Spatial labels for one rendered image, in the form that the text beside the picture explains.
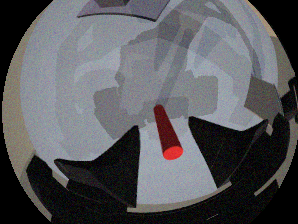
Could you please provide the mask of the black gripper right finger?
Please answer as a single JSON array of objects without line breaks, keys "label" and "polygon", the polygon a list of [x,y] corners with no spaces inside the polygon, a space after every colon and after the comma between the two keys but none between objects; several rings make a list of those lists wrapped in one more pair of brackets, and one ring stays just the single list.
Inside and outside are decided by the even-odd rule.
[{"label": "black gripper right finger", "polygon": [[205,157],[214,184],[217,188],[229,183],[231,175],[237,171],[254,141],[266,132],[269,119],[253,125],[245,131],[225,128],[208,120],[189,117],[189,129],[198,148]]}]

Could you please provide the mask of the red peg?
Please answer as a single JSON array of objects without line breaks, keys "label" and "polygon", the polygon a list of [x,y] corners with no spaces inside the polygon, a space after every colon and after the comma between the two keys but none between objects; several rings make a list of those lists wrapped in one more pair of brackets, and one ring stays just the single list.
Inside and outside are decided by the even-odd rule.
[{"label": "red peg", "polygon": [[181,148],[181,143],[177,139],[177,133],[174,132],[172,124],[170,124],[164,107],[161,104],[157,104],[154,107],[154,115],[156,115],[158,139],[160,139],[162,153],[164,153],[165,159],[178,159],[184,153],[184,149]]}]

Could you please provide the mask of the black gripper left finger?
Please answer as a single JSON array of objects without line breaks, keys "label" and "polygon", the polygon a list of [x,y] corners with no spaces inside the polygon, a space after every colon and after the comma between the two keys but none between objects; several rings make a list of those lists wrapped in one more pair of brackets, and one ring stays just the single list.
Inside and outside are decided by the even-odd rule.
[{"label": "black gripper left finger", "polygon": [[90,161],[55,159],[55,165],[68,177],[96,186],[124,202],[128,208],[137,205],[138,165],[140,165],[140,129],[133,125],[108,151]]}]

